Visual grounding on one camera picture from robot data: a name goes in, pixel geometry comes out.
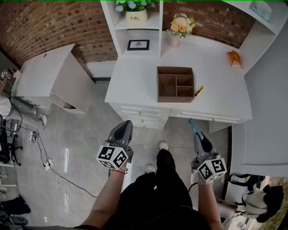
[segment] wooden organizer box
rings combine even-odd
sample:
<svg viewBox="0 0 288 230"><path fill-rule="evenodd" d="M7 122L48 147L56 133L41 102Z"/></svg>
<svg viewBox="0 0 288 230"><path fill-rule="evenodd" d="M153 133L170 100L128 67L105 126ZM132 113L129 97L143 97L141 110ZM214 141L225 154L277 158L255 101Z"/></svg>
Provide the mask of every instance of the wooden organizer box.
<svg viewBox="0 0 288 230"><path fill-rule="evenodd" d="M157 67L158 102L192 102L194 75L188 67Z"/></svg>

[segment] white sneaker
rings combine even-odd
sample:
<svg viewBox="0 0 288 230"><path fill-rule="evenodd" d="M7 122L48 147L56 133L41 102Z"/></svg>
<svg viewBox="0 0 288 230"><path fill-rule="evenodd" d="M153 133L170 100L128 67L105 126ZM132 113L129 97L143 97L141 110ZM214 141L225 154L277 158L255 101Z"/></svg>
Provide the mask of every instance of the white sneaker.
<svg viewBox="0 0 288 230"><path fill-rule="evenodd" d="M145 173L156 173L155 166L152 164L147 165Z"/></svg>
<svg viewBox="0 0 288 230"><path fill-rule="evenodd" d="M169 148L169 145L167 142L161 142L160 145L159 145L159 150L161 149L165 149L168 151L168 148Z"/></svg>
<svg viewBox="0 0 288 230"><path fill-rule="evenodd" d="M43 128L45 128L46 123L47 123L47 115L41 114L41 115L39 116L39 119L40 119L41 122L42 122Z"/></svg>

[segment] brick wall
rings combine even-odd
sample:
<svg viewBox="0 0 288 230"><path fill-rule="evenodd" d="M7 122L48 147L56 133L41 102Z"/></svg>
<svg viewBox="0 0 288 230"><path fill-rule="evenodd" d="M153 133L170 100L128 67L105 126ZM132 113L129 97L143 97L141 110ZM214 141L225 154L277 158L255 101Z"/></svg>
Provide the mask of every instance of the brick wall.
<svg viewBox="0 0 288 230"><path fill-rule="evenodd" d="M80 63L117 59L99 1L2 2L0 28L0 48L18 66L72 43Z"/></svg>
<svg viewBox="0 0 288 230"><path fill-rule="evenodd" d="M170 28L175 13L185 13L203 24L195 27L192 34L236 48L241 46L255 22L250 15L223 1L165 1L163 8L163 30Z"/></svg>

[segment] flower vase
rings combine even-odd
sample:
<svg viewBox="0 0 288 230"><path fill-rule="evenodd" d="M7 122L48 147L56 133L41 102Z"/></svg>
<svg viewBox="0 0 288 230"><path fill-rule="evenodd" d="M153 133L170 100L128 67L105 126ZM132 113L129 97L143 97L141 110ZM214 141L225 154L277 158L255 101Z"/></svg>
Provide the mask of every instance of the flower vase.
<svg viewBox="0 0 288 230"><path fill-rule="evenodd" d="M177 48L180 45L180 37L176 35L171 35L170 37L170 46L172 48Z"/></svg>
<svg viewBox="0 0 288 230"><path fill-rule="evenodd" d="M126 21L129 25L137 26L144 24L148 19L147 11L126 11Z"/></svg>

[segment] blue handle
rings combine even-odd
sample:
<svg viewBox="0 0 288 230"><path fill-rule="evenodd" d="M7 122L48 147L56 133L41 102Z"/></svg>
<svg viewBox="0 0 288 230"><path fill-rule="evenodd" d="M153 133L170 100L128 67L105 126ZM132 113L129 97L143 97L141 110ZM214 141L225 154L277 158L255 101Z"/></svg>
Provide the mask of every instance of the blue handle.
<svg viewBox="0 0 288 230"><path fill-rule="evenodd" d="M200 136L200 140L202 141L204 139L203 134L201 133L201 131L199 130L198 126L195 124L195 122L193 121L192 118L190 118L189 120L189 124L193 130L193 132L196 134L198 133L198 135Z"/></svg>

